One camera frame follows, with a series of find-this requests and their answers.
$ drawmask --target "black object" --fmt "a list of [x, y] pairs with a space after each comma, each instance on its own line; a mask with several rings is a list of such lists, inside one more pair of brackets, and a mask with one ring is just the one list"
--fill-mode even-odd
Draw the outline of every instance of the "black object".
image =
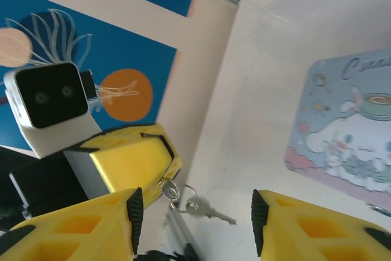
[[60, 151], [42, 159], [0, 148], [0, 229], [88, 200]]
[[142, 137], [159, 138], [163, 142], [163, 145], [167, 149], [168, 153], [170, 154], [171, 160], [174, 160], [175, 157], [174, 151], [171, 149], [170, 144], [167, 142], [166, 138], [162, 134], [141, 133], [140, 135]]
[[91, 71], [86, 70], [85, 72], [80, 72], [80, 78], [87, 99], [96, 98], [97, 92], [95, 90], [95, 83], [93, 82]]
[[20, 212], [8, 217], [0, 218], [0, 231], [6, 232], [22, 221], [24, 221], [24, 217]]
[[186, 257], [184, 255], [180, 255], [176, 252], [174, 252], [173, 255], [165, 254], [160, 251], [148, 251], [146, 255], [138, 255], [137, 258], [135, 258], [136, 261], [197, 261], [196, 259], [192, 259], [189, 257]]
[[94, 138], [96, 136], [100, 136], [101, 134], [108, 134], [113, 131], [121, 130], [123, 128], [128, 128], [128, 127], [149, 127], [150, 125], [154, 125], [155, 123], [127, 123], [125, 125], [120, 125], [119, 127], [114, 127], [114, 128], [107, 128], [103, 130], [101, 133], [93, 135], [91, 138]]
[[36, 128], [45, 128], [88, 111], [86, 96], [74, 64], [31, 67], [15, 75], [21, 97]]
[[0, 255], [5, 253], [13, 245], [19, 242], [26, 235], [31, 233], [35, 229], [35, 226], [23, 226], [15, 230], [10, 230], [4, 235], [0, 236]]
[[196, 250], [193, 248], [192, 244], [187, 243], [183, 255], [192, 261], [201, 261], [200, 257], [197, 255]]
[[364, 228], [367, 234], [373, 237], [380, 244], [385, 246], [388, 250], [391, 251], [391, 235], [387, 232], [383, 232], [378, 229], [373, 229], [371, 227]]
[[23, 204], [9, 177], [11, 170], [35, 160], [37, 159], [29, 155], [0, 147], [0, 209], [2, 211]]
[[64, 188], [40, 202], [28, 206], [24, 213], [28, 216], [35, 217], [58, 209], [69, 207], [80, 202], [87, 201], [88, 198], [78, 182]]
[[133, 252], [137, 254], [137, 248], [139, 246], [141, 234], [141, 225], [144, 218], [144, 203], [142, 199], [141, 188], [137, 188], [133, 195], [126, 201], [126, 207], [128, 210], [129, 221], [132, 223], [132, 248]]
[[251, 221], [254, 232], [255, 245], [257, 247], [258, 257], [261, 256], [263, 247], [263, 227], [268, 222], [269, 205], [264, 198], [255, 189], [252, 193], [251, 203]]
[[25, 207], [78, 183], [62, 152], [20, 166], [10, 178]]

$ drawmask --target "silver key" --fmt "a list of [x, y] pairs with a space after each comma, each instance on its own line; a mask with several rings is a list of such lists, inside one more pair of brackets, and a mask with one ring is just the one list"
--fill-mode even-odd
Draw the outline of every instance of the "silver key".
[[190, 197], [185, 204], [186, 211], [193, 217], [203, 217], [208, 218], [217, 217], [221, 220], [227, 221], [229, 224], [236, 224], [236, 220], [217, 212], [215, 209], [211, 208], [209, 201], [204, 197]]
[[169, 178], [162, 178], [160, 181], [160, 190], [164, 197], [171, 202], [176, 202], [181, 197], [181, 191], [178, 186]]

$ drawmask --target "white line drawing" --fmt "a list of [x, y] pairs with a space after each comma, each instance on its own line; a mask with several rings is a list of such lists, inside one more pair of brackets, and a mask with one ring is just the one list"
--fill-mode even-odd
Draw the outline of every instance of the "white line drawing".
[[[5, 23], [8, 28], [14, 28], [13, 25], [17, 25], [18, 27], [22, 28], [23, 31], [26, 33], [26, 35], [31, 39], [34, 39], [42, 48], [42, 50], [45, 52], [47, 58], [44, 58], [43, 56], [40, 56], [35, 52], [31, 52], [32, 56], [36, 57], [38, 60], [30, 59], [28, 62], [29, 64], [46, 65], [46, 64], [52, 64], [58, 62], [74, 62], [78, 67], [78, 69], [80, 69], [83, 62], [85, 61], [85, 59], [87, 58], [90, 52], [92, 34], [80, 35], [79, 37], [74, 39], [75, 32], [76, 32], [76, 25], [72, 16], [69, 13], [59, 9], [48, 9], [48, 11], [53, 19], [53, 24], [54, 24], [53, 30], [51, 30], [49, 24], [36, 13], [30, 13], [32, 25], [33, 25], [33, 32], [28, 28], [26, 28], [25, 26], [23, 26], [21, 23], [12, 20], [10, 18], [6, 18]], [[67, 20], [70, 23], [70, 28], [67, 28], [67, 24], [65, 20]], [[44, 25], [45, 30], [41, 30], [43, 32], [40, 32], [38, 23]], [[58, 39], [60, 27], [63, 33], [61, 38], [62, 58], [60, 58], [59, 53], [57, 52], [57, 42], [58, 42], [57, 39]], [[42, 34], [47, 35], [47, 38], [49, 40], [48, 45], [46, 45], [45, 42], [43, 41]], [[82, 56], [79, 58], [79, 61], [76, 62], [73, 61], [71, 58], [72, 51], [75, 45], [78, 42], [80, 42], [82, 39], [86, 39], [87, 45], [84, 49]]]
[[98, 96], [97, 98], [93, 98], [88, 101], [90, 111], [95, 110], [96, 112], [100, 112], [103, 107], [103, 103], [107, 102], [111, 104], [114, 97], [139, 95], [139, 91], [133, 90], [134, 87], [136, 87], [136, 84], [137, 81], [133, 81], [129, 85], [120, 88], [95, 85], [95, 90]]
[[[34, 56], [36, 59], [29, 59], [28, 64], [49, 65], [49, 64], [60, 63], [60, 62], [73, 62], [80, 70], [80, 68], [83, 65], [83, 62], [85, 61], [85, 59], [87, 58], [90, 52], [92, 34], [84, 34], [75, 38], [76, 24], [72, 16], [69, 13], [59, 9], [48, 9], [48, 11], [51, 14], [51, 18], [53, 19], [53, 30], [50, 28], [49, 24], [36, 13], [30, 13], [32, 19], [32, 26], [33, 26], [32, 31], [26, 28], [25, 26], [23, 26], [21, 23], [12, 20], [10, 18], [6, 18], [5, 23], [8, 28], [14, 28], [13, 25], [22, 28], [24, 33], [29, 38], [34, 39], [38, 43], [38, 45], [42, 48], [42, 50], [45, 52], [46, 56], [44, 58], [43, 56], [40, 56], [37, 53], [35, 53], [32, 49], [29, 49], [32, 54], [31, 56]], [[60, 38], [60, 40], [58, 40], [59, 30], [62, 32], [62, 37]], [[47, 40], [49, 40], [49, 42], [47, 42], [48, 44], [45, 44], [45, 41], [42, 39], [43, 34], [47, 35]], [[78, 42], [80, 42], [82, 39], [86, 39], [87, 45], [84, 48], [84, 52], [82, 53], [81, 57], [76, 62], [72, 60], [72, 51], [74, 50], [76, 44], [78, 44]], [[60, 52], [57, 52], [58, 42], [60, 42], [61, 44]], [[90, 111], [92, 112], [95, 110], [96, 112], [100, 112], [103, 107], [103, 103], [108, 102], [111, 104], [112, 99], [114, 97], [139, 95], [140, 94], [139, 91], [134, 90], [136, 84], [137, 81], [133, 81], [125, 87], [118, 87], [118, 88], [103, 87], [101, 85], [95, 84], [97, 97], [89, 99], [88, 104], [89, 104]]]

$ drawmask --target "peach circle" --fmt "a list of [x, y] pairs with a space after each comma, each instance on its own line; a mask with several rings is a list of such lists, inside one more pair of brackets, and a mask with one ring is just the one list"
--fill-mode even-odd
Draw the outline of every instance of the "peach circle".
[[32, 56], [29, 37], [15, 28], [0, 28], [0, 65], [22, 67]]
[[135, 122], [143, 119], [152, 106], [152, 85], [142, 72], [130, 68], [117, 70], [111, 73], [101, 83], [102, 87], [121, 88], [126, 87], [133, 81], [137, 84], [132, 90], [138, 91], [137, 95], [112, 97], [110, 100], [103, 99], [103, 107], [113, 118], [122, 122]]

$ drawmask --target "yellow plastic part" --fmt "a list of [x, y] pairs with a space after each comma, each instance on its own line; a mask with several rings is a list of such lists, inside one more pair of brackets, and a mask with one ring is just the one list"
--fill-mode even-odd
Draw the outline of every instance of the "yellow plastic part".
[[272, 191], [259, 193], [269, 205], [262, 261], [391, 260], [391, 251], [364, 230], [386, 232], [382, 227]]
[[[172, 154], [159, 137], [149, 135], [163, 136]], [[99, 149], [90, 157], [111, 193], [141, 187], [145, 207], [161, 195], [160, 179], [173, 179], [182, 167], [182, 160], [160, 123], [102, 134], [84, 142], [81, 148]]]
[[108, 194], [21, 222], [12, 230], [26, 225], [35, 229], [3, 253], [0, 260], [133, 260], [132, 224], [126, 201], [134, 192], [128, 189]]

